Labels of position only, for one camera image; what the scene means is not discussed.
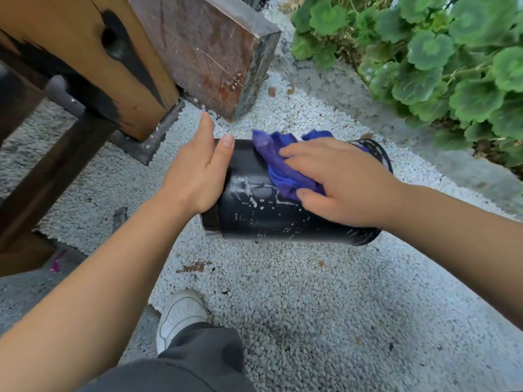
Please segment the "cleaning cloth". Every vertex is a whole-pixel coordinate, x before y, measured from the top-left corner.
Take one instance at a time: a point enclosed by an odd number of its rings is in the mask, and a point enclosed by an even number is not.
[[[318,137],[333,136],[330,131],[312,130],[301,138],[303,140],[312,140]],[[263,159],[265,159],[269,169],[270,179],[282,197],[299,201],[296,195],[298,188],[308,188],[318,194],[325,195],[321,184],[292,169],[285,163],[285,158],[279,154],[282,147],[297,143],[297,141],[297,138],[292,134],[283,134],[277,131],[269,135],[264,131],[253,130],[254,148],[256,148]]]

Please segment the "hand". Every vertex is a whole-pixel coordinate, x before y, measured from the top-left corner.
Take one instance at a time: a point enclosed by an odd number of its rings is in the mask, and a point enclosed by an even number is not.
[[[214,122],[202,113],[198,130],[178,151],[156,195],[182,206],[190,217],[209,210],[223,191],[234,136],[223,135],[215,149],[213,131]]]
[[[384,228],[408,187],[369,153],[331,137],[291,144],[280,155],[323,184],[326,197],[309,189],[297,196],[305,209],[332,222]]]

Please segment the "green plant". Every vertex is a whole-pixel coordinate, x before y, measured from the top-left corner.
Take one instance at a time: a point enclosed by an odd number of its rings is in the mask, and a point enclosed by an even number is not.
[[[291,52],[328,69],[345,57],[372,95],[435,145],[489,142],[523,165],[523,11],[517,0],[305,0]]]

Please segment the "white sneaker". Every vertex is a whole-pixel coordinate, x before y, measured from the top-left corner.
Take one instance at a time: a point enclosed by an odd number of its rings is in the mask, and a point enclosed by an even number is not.
[[[165,351],[174,336],[190,324],[208,321],[209,314],[194,292],[182,290],[175,293],[165,305],[156,332],[158,354]]]

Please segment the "black pipe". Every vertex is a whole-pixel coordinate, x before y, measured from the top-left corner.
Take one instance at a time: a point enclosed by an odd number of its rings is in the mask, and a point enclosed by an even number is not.
[[[392,173],[389,157],[378,143],[360,139],[354,144],[365,147]],[[282,198],[252,140],[241,139],[235,142],[218,202],[200,217],[208,234],[221,234],[226,239],[319,241],[360,246],[372,242],[381,232],[377,228],[332,223],[305,210],[299,201]]]

